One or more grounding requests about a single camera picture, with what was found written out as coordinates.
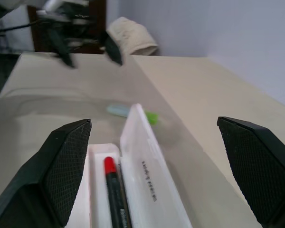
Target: red marker cap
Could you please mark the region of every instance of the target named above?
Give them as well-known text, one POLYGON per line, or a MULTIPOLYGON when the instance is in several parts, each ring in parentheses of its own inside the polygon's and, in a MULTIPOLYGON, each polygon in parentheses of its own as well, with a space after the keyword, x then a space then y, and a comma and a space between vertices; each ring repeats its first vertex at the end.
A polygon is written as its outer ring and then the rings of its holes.
POLYGON ((111 172, 116 172, 115 162, 112 157, 106 157, 104 162, 104 171, 106 175, 111 172))

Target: black cable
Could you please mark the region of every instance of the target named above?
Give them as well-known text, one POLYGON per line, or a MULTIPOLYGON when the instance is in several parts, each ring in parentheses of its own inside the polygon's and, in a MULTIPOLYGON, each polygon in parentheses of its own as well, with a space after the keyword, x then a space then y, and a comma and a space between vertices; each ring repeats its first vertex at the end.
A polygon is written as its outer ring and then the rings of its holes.
POLYGON ((29 24, 26 24, 26 25, 20 25, 20 26, 15 26, 15 27, 10 27, 10 28, 0 29, 0 33, 1 33, 1 32, 12 31, 12 30, 16 30, 16 29, 27 28, 27 27, 36 25, 36 24, 39 23, 39 22, 40 22, 40 20, 36 20, 36 21, 33 21, 33 22, 31 22, 31 23, 29 23, 29 24))

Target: marker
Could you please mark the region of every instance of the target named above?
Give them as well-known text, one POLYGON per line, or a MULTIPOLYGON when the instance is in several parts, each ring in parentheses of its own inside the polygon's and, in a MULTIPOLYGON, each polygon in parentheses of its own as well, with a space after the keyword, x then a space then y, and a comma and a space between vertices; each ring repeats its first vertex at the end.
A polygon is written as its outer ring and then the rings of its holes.
POLYGON ((104 171, 108 189, 108 197, 113 228, 128 228, 128 217, 125 210, 116 166, 112 157, 104 160, 104 171))

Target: marker lying on table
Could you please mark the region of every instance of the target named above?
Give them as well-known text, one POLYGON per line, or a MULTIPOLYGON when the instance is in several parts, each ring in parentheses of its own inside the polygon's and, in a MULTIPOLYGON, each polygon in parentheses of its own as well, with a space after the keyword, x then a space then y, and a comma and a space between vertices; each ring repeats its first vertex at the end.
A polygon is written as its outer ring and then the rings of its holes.
POLYGON ((114 159, 112 157, 106 157, 104 162, 112 227, 128 228, 127 211, 124 206, 114 159))

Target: cloth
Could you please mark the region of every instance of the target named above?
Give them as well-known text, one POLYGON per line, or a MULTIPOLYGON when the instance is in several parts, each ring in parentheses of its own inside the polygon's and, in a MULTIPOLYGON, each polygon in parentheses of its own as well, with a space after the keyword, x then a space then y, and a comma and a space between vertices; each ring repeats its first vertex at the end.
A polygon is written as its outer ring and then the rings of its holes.
POLYGON ((125 54, 147 56, 158 47, 145 26, 125 17, 112 22, 107 32, 125 54))

